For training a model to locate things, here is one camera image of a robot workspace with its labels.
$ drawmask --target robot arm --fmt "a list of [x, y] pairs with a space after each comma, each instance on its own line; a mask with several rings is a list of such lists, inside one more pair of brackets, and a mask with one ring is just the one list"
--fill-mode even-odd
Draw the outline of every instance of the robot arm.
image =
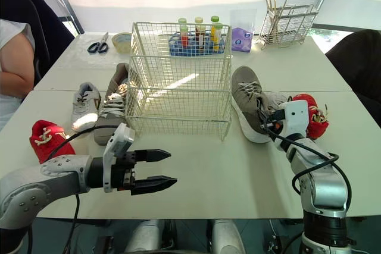
[[[305, 138], [308, 125], [307, 102], [285, 102], [280, 106], [283, 109], [276, 111], [272, 116], [273, 119], [270, 117], [270, 121], [280, 123], [280, 128], [275, 133], [281, 138], [274, 136], [273, 132], [270, 133], [270, 137], [279, 150], [286, 152], [295, 175], [326, 160], [291, 144], [287, 139], [332, 159], [330, 154], [321, 150], [312, 140]], [[300, 176], [299, 189], [304, 211], [303, 253], [351, 253], [345, 224], [349, 190], [343, 176], [332, 164], [327, 164]]]
[[172, 186], [175, 178], [156, 176], [135, 180], [140, 161], [160, 161], [170, 156], [163, 150], [128, 152], [133, 130], [120, 124], [102, 158], [89, 155], [58, 156], [42, 165], [16, 170], [0, 180], [0, 253], [18, 247], [37, 214], [51, 202], [103, 187], [106, 192], [130, 190], [132, 195], [152, 193]]

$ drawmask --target person's arm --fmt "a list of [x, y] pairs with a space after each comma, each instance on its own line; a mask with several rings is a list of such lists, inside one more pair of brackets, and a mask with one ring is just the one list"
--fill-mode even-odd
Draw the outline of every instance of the person's arm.
[[0, 49], [0, 93], [25, 98], [33, 89], [33, 48], [25, 35], [17, 34]]

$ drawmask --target sneaker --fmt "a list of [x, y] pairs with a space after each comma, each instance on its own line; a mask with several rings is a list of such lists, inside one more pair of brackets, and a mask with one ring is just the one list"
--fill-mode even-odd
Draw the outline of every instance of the sneaker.
[[71, 129], [80, 132], [94, 127], [100, 103], [101, 95], [98, 89], [92, 83], [82, 83], [79, 91], [74, 94]]
[[307, 137], [317, 139], [327, 130], [329, 125], [327, 120], [328, 112], [324, 115], [323, 111], [317, 108], [315, 99], [306, 93], [301, 93], [292, 98], [293, 101], [307, 101], [309, 123], [307, 127]]
[[[66, 140], [65, 130], [53, 122], [39, 120], [32, 127], [32, 136], [29, 142], [35, 151], [38, 161], [43, 164], [51, 152]], [[74, 155], [75, 151], [70, 143], [64, 145], [54, 157]]]
[[[126, 123], [126, 93], [128, 71], [125, 63], [119, 63], [110, 84], [106, 98], [99, 109], [98, 120], [95, 126], [115, 125]], [[101, 128], [94, 130], [94, 141], [99, 145], [106, 145], [116, 128]]]
[[232, 105], [245, 137], [251, 142], [265, 143], [271, 139], [260, 127], [259, 102], [262, 111], [269, 113], [268, 99], [257, 75], [249, 67], [239, 67], [232, 75]]
[[280, 92], [263, 92], [268, 99], [268, 107], [271, 111], [281, 109], [280, 104], [287, 102], [288, 97]]

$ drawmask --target wire basket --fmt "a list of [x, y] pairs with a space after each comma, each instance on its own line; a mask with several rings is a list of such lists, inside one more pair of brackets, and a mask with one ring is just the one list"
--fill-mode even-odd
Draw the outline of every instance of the wire basket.
[[[217, 134], [224, 139], [230, 127], [230, 45], [220, 54], [171, 56], [168, 40], [179, 27], [134, 24], [126, 120], [137, 134]], [[230, 43], [230, 27], [225, 27], [222, 37]]]
[[267, 10], [259, 36], [262, 48], [273, 44], [285, 47], [297, 42], [303, 43], [317, 13], [313, 4]]
[[152, 56], [213, 56], [217, 58], [230, 57], [231, 48], [231, 28], [228, 25], [222, 25], [221, 36], [218, 40], [218, 49], [214, 52], [210, 50], [210, 31], [211, 24], [187, 23], [189, 43], [196, 38], [196, 26], [202, 26], [205, 30], [204, 53], [194, 52], [194, 47], [189, 48], [189, 52], [182, 52], [178, 46], [171, 47], [174, 38], [179, 37], [180, 23], [153, 23], [137, 22], [133, 23], [133, 42], [132, 51], [135, 55]]

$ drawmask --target red shoe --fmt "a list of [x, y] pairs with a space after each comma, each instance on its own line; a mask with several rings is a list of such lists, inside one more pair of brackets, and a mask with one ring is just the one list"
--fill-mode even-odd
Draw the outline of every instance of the red shoe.
[[308, 117], [310, 122], [307, 127], [307, 137], [317, 139], [326, 131], [329, 123], [327, 121], [327, 114], [324, 115], [323, 111], [317, 108], [315, 99], [306, 93], [301, 93], [292, 98], [293, 101], [304, 100], [308, 104]]
[[[32, 136], [29, 142], [35, 150], [40, 164], [43, 164], [63, 141], [66, 140], [65, 130], [53, 122], [39, 120], [32, 127]], [[75, 151], [70, 143], [64, 145], [54, 156], [74, 155]]]

